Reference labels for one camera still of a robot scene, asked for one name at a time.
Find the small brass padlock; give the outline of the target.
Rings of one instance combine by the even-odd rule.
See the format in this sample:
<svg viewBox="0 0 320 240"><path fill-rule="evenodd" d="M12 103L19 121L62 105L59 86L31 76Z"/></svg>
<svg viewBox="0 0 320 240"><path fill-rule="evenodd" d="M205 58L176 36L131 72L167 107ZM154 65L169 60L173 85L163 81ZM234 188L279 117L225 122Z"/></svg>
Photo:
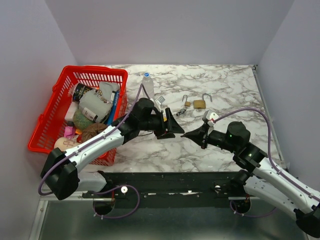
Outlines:
<svg viewBox="0 0 320 240"><path fill-rule="evenodd" d="M185 108L189 108L191 106L191 102L188 101L188 96L186 94L183 95L182 102Z"/></svg>

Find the large brass padlock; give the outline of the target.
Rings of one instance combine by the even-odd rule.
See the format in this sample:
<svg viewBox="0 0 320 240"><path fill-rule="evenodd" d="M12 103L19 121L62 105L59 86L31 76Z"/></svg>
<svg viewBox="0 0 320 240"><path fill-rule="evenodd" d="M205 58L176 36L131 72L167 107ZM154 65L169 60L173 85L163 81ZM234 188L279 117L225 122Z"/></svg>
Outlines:
<svg viewBox="0 0 320 240"><path fill-rule="evenodd" d="M203 93L201 95L201 99L193 101L193 108L194 109L196 109L196 110L204 110L204 109L206 109L205 96L209 97L210 102L213 101L212 96L209 93Z"/></svg>

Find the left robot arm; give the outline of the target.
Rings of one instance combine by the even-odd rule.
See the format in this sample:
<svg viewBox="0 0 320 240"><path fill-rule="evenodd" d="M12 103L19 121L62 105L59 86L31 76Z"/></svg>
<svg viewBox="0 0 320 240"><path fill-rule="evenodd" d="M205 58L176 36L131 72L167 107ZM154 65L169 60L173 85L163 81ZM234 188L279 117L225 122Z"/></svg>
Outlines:
<svg viewBox="0 0 320 240"><path fill-rule="evenodd" d="M98 135L65 151L54 148L47 156L40 174L41 183L58 200L73 194L80 185L79 173L85 166L109 150L136 138L140 131L153 131L157 139L175 138L185 131L174 119L170 108L156 109L147 98L139 99L123 117L115 120Z"/></svg>

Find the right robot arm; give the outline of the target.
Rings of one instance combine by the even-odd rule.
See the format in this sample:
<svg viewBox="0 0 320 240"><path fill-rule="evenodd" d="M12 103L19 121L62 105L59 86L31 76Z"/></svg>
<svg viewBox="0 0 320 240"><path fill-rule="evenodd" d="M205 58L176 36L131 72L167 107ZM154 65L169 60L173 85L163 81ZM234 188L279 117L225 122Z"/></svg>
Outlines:
<svg viewBox="0 0 320 240"><path fill-rule="evenodd" d="M267 153L250 142L250 136L239 121L231 122L225 133L205 122L183 134L202 149L213 145L233 154L233 161L241 168L240 177L230 183L234 195L247 193L274 205L293 218L303 232L319 238L320 192L267 159Z"/></svg>

